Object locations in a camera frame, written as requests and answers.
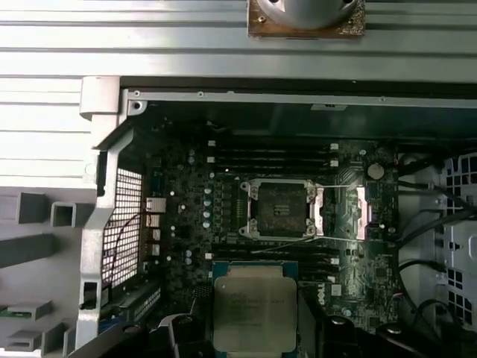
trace cpu processor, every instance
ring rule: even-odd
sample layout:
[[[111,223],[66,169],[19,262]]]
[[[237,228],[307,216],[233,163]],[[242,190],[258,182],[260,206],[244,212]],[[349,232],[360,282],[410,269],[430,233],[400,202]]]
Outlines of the cpu processor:
[[[323,235],[323,187],[311,180],[253,179],[241,183],[248,194],[242,236],[294,241]]]
[[[213,345],[221,354],[276,354],[297,345],[296,263],[214,263]]]

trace cpu socket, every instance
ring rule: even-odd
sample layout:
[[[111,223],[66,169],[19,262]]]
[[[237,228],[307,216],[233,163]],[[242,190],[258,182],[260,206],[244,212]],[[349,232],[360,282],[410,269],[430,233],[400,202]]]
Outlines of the cpu socket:
[[[242,236],[256,240],[296,241],[323,235],[324,188],[311,180],[257,178],[240,188],[248,194]]]

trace circuit board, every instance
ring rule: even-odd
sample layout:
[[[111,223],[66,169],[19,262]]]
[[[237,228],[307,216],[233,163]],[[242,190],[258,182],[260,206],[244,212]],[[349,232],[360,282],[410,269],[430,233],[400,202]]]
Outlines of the circuit board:
[[[395,319],[395,160],[372,141],[171,143],[150,159],[145,193],[167,201],[160,254],[143,253],[162,275],[158,316],[208,292],[213,260],[279,260],[298,262],[326,313],[369,332]]]

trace capacitor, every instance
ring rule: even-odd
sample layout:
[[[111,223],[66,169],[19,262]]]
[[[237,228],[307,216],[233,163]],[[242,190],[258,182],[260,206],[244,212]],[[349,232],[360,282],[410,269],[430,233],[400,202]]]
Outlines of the capacitor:
[[[341,310],[341,314],[344,316],[344,317],[351,317],[353,315],[353,312],[351,312],[350,309],[348,308],[343,308]]]
[[[382,179],[385,176],[385,169],[379,163],[371,164],[367,167],[367,174],[374,180]]]

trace metal plate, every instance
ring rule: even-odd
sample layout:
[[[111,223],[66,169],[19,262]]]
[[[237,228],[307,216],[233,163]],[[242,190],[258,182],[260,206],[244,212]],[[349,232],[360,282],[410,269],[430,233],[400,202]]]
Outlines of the metal plate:
[[[224,352],[282,353],[297,343],[297,284],[289,277],[219,277],[214,346]]]

